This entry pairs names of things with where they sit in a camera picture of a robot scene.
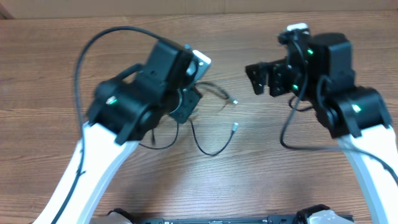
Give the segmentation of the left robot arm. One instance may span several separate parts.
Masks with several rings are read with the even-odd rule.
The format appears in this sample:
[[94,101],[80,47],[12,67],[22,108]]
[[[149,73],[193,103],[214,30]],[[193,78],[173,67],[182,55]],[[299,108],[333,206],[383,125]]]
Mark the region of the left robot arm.
[[146,133],[165,115],[177,123],[188,120],[201,98],[195,83],[210,65],[200,51],[160,39],[146,63],[101,82],[81,139],[37,223],[89,223],[115,173]]

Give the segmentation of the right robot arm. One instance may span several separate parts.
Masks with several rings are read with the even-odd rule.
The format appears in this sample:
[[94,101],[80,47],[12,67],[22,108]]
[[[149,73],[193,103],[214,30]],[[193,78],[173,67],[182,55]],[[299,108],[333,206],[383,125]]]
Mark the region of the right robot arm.
[[351,42],[341,33],[282,33],[287,56],[248,65],[255,94],[293,93],[338,141],[358,179],[373,223],[397,222],[397,138],[381,94],[357,86]]

